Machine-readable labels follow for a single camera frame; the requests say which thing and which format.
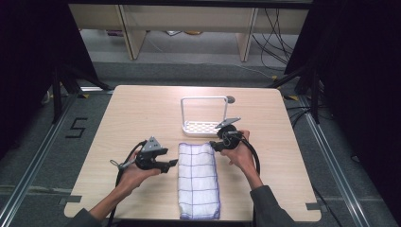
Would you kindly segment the metal floor rail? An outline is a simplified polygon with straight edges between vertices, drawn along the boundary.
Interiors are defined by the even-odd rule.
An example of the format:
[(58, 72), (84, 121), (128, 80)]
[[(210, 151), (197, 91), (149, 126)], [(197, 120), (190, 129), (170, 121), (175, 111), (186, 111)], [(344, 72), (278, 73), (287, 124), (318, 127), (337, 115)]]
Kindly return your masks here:
[(7, 202), (0, 210), (0, 227), (9, 227), (11, 222), (13, 221), (19, 207), (21, 206), (26, 196), (29, 187), (31, 186), (33, 180), (39, 172), (69, 110), (76, 101), (77, 97), (77, 95), (69, 95), (65, 99), (64, 103), (61, 106), (61, 115), (56, 121), (51, 124), (35, 155), (28, 163), (28, 165), (24, 168), (25, 172), (22, 175), (22, 178), (15, 186), (12, 187), (12, 191)]
[(349, 184), (340, 164), (331, 149), (321, 125), (312, 116), (312, 104), (308, 102), (306, 96), (300, 96), (300, 105), (304, 109), (309, 109), (305, 115), (309, 128), (312, 130), (314, 137), (320, 147), (324, 160), (326, 161), (330, 173), (337, 185), (337, 188), (344, 200), (345, 205), (357, 227), (371, 227), (370, 221), (367, 219), (366, 213), (363, 211), (361, 203), (359, 202), (355, 191)]

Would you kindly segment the person's left hand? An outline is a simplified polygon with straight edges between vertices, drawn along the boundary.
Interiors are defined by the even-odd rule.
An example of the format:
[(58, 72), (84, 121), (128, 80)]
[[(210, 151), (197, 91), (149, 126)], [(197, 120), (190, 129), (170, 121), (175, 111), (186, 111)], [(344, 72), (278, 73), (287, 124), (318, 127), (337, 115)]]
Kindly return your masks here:
[(139, 168), (136, 164), (129, 165), (123, 172), (118, 188), (126, 194), (130, 194), (135, 188), (139, 187), (141, 183), (149, 177), (157, 176), (161, 171), (157, 168), (144, 170)]

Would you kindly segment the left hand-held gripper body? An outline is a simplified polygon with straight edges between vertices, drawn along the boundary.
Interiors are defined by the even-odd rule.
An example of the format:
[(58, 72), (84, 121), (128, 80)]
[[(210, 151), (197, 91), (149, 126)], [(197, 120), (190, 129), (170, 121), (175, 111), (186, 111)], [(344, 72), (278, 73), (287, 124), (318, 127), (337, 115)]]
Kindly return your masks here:
[(140, 151), (137, 153), (135, 158), (135, 164), (143, 169), (149, 170), (157, 168), (156, 157), (154, 152), (157, 149), (163, 148), (154, 136), (151, 136), (147, 142), (143, 145)]

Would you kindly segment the black metal stand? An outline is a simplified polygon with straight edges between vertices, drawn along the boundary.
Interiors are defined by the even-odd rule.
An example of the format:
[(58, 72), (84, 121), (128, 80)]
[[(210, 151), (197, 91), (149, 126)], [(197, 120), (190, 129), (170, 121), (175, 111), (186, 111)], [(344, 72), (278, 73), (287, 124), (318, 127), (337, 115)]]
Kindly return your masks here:
[(320, 123), (318, 117), (318, 100), (320, 78), (317, 69), (309, 63), (287, 74), (282, 79), (276, 80), (269, 88), (278, 88), (279, 86), (298, 78), (294, 91), (297, 95), (305, 95), (307, 91), (311, 94), (311, 114), (316, 124)]
[(69, 64), (59, 64), (52, 72), (52, 89), (53, 89), (53, 103), (54, 103), (54, 116), (53, 122), (56, 123), (63, 113), (63, 105), (61, 103), (61, 85), (67, 91), (67, 94), (77, 95), (82, 89), (79, 87), (77, 79), (86, 80), (103, 91), (111, 91), (112, 86), (101, 82), (96, 75), (96, 71), (92, 73), (85, 73)]

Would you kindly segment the white towel rack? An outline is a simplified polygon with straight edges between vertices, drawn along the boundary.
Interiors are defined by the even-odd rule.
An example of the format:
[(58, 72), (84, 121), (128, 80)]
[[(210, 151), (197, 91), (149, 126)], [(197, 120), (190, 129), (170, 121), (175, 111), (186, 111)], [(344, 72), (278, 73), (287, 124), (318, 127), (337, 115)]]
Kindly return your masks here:
[(182, 130), (187, 136), (216, 137), (227, 119), (227, 96), (184, 96), (180, 100)]

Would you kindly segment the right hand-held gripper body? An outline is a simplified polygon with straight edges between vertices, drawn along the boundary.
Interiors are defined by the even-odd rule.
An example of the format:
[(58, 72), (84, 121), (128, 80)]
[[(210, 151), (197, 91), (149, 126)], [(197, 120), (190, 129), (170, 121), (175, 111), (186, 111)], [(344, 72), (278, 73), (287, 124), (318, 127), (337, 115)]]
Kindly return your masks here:
[(227, 149), (236, 148), (242, 137), (242, 133), (234, 126), (234, 123), (239, 120), (240, 117), (226, 118), (216, 125), (216, 129), (218, 129), (217, 136), (220, 142), (227, 146)]

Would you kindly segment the light wooden desk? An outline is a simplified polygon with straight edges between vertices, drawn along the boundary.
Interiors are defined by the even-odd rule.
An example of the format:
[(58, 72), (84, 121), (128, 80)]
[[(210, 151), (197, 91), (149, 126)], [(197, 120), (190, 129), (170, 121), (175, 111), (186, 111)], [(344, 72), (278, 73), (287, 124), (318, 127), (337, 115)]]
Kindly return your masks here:
[(254, 33), (273, 30), (281, 34), (301, 32), (305, 9), (168, 7), (134, 5), (69, 6), (75, 22), (82, 29), (120, 30), (128, 55), (138, 58), (148, 30), (228, 32), (236, 35), (239, 58), (246, 61)]

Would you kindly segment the person's right hand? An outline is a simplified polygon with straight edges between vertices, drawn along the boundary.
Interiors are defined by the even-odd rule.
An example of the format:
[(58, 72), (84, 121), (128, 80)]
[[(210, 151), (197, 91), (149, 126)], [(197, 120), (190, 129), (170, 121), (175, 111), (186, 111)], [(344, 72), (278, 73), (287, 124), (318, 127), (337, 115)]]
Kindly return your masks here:
[(242, 141), (236, 148), (224, 149), (221, 154), (227, 156), (230, 159), (230, 165), (239, 167), (246, 176), (256, 174), (252, 152)]

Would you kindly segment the grey metal clip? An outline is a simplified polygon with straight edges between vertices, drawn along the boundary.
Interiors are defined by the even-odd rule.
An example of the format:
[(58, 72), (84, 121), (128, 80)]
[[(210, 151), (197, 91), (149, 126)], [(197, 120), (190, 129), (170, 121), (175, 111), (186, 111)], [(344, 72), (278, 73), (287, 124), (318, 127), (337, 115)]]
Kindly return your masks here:
[(134, 162), (135, 162), (135, 159), (133, 159), (133, 160), (128, 160), (128, 161), (125, 161), (124, 163), (118, 163), (117, 161), (115, 161), (115, 160), (110, 160), (110, 163), (112, 164), (112, 165), (114, 165), (114, 166), (116, 166), (117, 168), (118, 168), (118, 170), (125, 170), (126, 168), (128, 168), (130, 165), (132, 165), (132, 164), (134, 164)]

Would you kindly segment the white cloth with purple edge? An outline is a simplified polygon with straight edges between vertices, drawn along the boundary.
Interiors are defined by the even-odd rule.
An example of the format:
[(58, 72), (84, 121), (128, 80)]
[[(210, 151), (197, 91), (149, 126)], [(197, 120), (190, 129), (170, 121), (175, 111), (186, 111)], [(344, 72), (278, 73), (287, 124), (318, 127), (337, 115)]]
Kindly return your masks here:
[(219, 219), (215, 151), (208, 143), (179, 144), (178, 204), (181, 219)]

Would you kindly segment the black curtain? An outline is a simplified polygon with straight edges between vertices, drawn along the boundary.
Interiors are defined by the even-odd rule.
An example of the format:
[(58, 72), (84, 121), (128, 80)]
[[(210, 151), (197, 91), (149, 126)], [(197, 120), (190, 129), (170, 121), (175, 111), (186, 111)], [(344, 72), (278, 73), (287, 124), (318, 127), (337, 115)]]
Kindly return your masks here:
[(0, 159), (55, 76), (98, 82), (68, 0), (0, 0)]
[(348, 143), (401, 225), (401, 0), (312, 0), (286, 70), (310, 60)]

